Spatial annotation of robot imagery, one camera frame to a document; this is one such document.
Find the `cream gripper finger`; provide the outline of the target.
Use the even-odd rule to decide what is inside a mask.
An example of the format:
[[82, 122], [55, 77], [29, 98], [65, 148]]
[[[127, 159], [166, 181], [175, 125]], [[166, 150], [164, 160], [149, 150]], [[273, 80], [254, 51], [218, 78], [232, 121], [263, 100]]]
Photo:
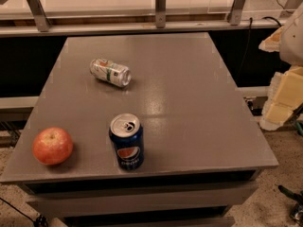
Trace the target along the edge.
[[278, 28], [272, 35], [263, 40], [258, 48], [265, 52], [278, 52], [280, 49], [280, 38], [283, 27]]
[[267, 96], [259, 125], [275, 131], [303, 104], [303, 67], [293, 65], [285, 73], [275, 72]]

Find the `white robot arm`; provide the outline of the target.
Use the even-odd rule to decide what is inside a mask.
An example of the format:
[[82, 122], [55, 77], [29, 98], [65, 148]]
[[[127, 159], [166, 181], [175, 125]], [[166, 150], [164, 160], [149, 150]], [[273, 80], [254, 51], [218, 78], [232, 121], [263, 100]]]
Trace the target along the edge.
[[264, 130], [275, 131], [303, 104], [303, 5], [258, 48], [278, 52], [280, 59], [291, 65], [285, 73], [274, 73], [259, 121]]

